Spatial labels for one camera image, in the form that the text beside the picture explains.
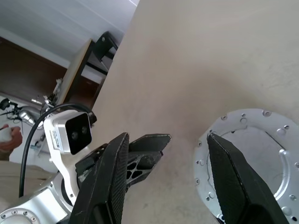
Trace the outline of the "silver metal ring plate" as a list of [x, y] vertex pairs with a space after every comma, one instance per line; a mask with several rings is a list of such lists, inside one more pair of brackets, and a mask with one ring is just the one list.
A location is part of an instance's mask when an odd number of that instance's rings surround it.
[[263, 109], [241, 109], [218, 118], [200, 137], [194, 151], [194, 179], [199, 197], [220, 220], [207, 136], [232, 142], [271, 189], [289, 224], [299, 224], [299, 125]]

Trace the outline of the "person's bare hand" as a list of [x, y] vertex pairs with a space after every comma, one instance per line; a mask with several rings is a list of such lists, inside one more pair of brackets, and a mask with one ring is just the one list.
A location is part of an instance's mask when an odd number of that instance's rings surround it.
[[3, 128], [11, 129], [12, 139], [8, 142], [0, 142], [0, 153], [11, 154], [22, 144], [21, 128], [19, 126], [9, 127], [8, 124], [5, 124]]

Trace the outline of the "small white object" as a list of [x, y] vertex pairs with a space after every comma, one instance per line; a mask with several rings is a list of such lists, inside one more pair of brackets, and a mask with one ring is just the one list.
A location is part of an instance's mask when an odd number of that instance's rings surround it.
[[12, 130], [10, 127], [3, 128], [0, 130], [0, 143], [2, 142], [9, 142], [12, 140]]

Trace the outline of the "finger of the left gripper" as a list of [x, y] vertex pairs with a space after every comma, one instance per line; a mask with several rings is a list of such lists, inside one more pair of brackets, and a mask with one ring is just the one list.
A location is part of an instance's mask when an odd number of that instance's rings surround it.
[[147, 178], [163, 157], [163, 150], [171, 141], [169, 134], [147, 134], [129, 144], [127, 182], [130, 187]]

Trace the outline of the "dark brown cabinet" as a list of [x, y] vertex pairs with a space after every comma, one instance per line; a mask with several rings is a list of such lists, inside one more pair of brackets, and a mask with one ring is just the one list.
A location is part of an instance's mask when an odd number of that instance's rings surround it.
[[0, 37], [0, 95], [40, 104], [65, 73], [66, 68]]

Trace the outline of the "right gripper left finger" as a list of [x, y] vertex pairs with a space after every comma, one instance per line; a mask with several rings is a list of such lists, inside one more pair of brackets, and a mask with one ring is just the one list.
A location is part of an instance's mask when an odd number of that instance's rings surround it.
[[128, 133], [122, 133], [108, 143], [81, 185], [69, 224], [121, 224], [128, 145]]

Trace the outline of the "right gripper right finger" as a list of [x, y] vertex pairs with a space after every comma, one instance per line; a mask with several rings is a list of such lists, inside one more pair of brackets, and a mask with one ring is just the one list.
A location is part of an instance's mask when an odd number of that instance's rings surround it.
[[207, 136], [214, 187], [226, 224], [289, 224], [266, 182], [230, 141]]

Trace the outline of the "wooden shelf cabinet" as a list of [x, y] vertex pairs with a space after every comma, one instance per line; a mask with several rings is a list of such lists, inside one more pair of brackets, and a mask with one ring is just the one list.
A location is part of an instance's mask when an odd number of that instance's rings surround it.
[[89, 39], [75, 54], [62, 79], [57, 104], [80, 103], [93, 108], [108, 73], [96, 53], [97, 43]]

